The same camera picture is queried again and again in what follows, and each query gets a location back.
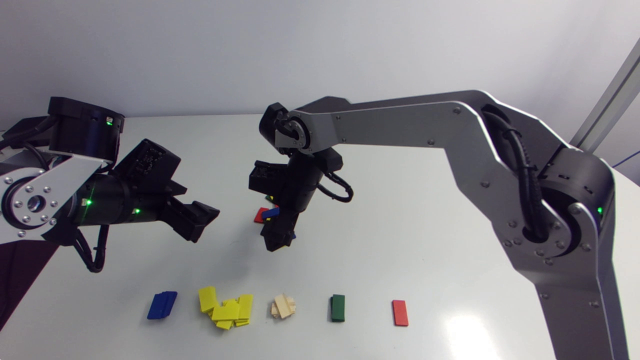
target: blue block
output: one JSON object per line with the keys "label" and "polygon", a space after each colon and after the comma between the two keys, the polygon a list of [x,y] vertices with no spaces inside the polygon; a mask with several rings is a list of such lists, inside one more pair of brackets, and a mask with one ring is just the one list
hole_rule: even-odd
{"label": "blue block", "polygon": [[280,214],[280,208],[273,208],[271,210],[262,212],[262,219],[277,217]]}
{"label": "blue block", "polygon": [[164,291],[160,294],[155,294],[154,300],[151,302],[151,307],[149,308],[147,319],[157,320],[169,316],[177,296],[178,293],[176,291]]}

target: white table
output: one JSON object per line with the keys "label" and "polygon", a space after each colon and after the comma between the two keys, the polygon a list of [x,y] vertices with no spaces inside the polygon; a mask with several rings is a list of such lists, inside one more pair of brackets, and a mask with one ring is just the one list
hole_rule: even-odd
{"label": "white table", "polygon": [[[444,152],[342,145],[352,203],[317,193],[297,239],[274,253],[253,218],[255,160],[286,162],[258,133],[260,115],[127,119],[120,154],[142,138],[182,158],[183,202],[221,209],[197,244],[166,224],[116,225],[105,269],[55,253],[0,332],[0,359],[554,359],[533,285],[516,273],[490,223],[458,191]],[[640,188],[616,173],[614,264],[630,356],[640,356]],[[95,229],[85,230],[95,241]],[[197,290],[255,296],[251,325],[222,331],[199,312]],[[171,315],[147,320],[155,293],[178,292]],[[279,293],[298,312],[275,320]],[[346,295],[346,322],[328,299]],[[391,300],[410,326],[395,327]]]}

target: red block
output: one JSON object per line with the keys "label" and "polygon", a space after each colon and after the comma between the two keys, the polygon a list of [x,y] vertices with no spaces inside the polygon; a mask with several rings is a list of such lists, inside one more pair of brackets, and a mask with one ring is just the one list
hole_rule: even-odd
{"label": "red block", "polygon": [[409,318],[406,315],[406,303],[404,300],[393,300],[394,321],[396,326],[409,326]]}
{"label": "red block", "polygon": [[257,215],[255,216],[255,218],[253,219],[253,222],[257,222],[257,223],[260,223],[260,224],[264,224],[264,221],[262,221],[262,213],[263,213],[263,212],[265,212],[265,211],[267,211],[267,210],[268,210],[267,208],[260,208],[260,209],[258,210],[258,214],[257,214]]}

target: yellow block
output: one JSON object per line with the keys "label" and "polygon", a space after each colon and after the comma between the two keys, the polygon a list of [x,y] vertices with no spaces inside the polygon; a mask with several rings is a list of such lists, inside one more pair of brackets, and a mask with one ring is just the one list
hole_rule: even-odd
{"label": "yellow block", "polygon": [[236,320],[236,327],[249,325],[250,320]]}
{"label": "yellow block", "polygon": [[253,304],[253,295],[252,294],[243,294],[238,298],[238,304],[240,305],[240,313],[238,314],[238,319],[249,319],[251,318],[251,308]]}
{"label": "yellow block", "polygon": [[225,321],[225,320],[238,320],[238,314],[240,313],[240,305],[235,299],[230,299],[224,302],[223,306],[216,306],[211,313],[211,320],[213,321]]}
{"label": "yellow block", "polygon": [[216,288],[213,286],[207,286],[198,290],[198,296],[200,296],[200,311],[208,313],[218,306],[218,300],[216,300]]}
{"label": "yellow block", "polygon": [[225,321],[216,322],[216,326],[217,327],[219,327],[220,329],[225,329],[225,330],[231,329],[231,326],[233,326],[233,324],[234,324],[233,320],[225,320]]}

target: bolt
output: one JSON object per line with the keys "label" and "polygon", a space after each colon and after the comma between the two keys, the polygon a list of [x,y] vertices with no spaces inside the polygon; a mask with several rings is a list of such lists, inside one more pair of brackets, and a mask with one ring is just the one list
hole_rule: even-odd
{"label": "bolt", "polygon": [[582,213],[582,209],[578,205],[571,205],[569,207],[569,212],[574,214],[574,215],[578,215],[578,214]]}

